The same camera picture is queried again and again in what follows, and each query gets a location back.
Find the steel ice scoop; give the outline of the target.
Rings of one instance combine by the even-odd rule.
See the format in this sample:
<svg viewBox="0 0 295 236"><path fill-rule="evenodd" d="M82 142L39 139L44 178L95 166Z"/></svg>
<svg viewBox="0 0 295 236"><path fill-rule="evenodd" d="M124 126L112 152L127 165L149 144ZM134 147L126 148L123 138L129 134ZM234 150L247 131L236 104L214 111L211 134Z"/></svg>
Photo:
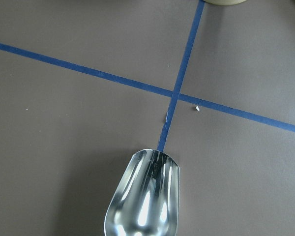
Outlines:
<svg viewBox="0 0 295 236"><path fill-rule="evenodd" d="M180 168L169 155L144 149L132 155L104 219L106 236L175 236Z"/></svg>

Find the wooden stand round base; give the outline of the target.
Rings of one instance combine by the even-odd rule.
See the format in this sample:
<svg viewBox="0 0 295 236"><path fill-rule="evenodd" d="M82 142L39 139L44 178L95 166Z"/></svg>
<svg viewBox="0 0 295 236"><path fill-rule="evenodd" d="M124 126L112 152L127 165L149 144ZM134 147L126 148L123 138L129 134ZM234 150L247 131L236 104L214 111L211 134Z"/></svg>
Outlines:
<svg viewBox="0 0 295 236"><path fill-rule="evenodd" d="M245 2L246 0L204 0L209 4L220 5L220 6L230 6L237 5Z"/></svg>

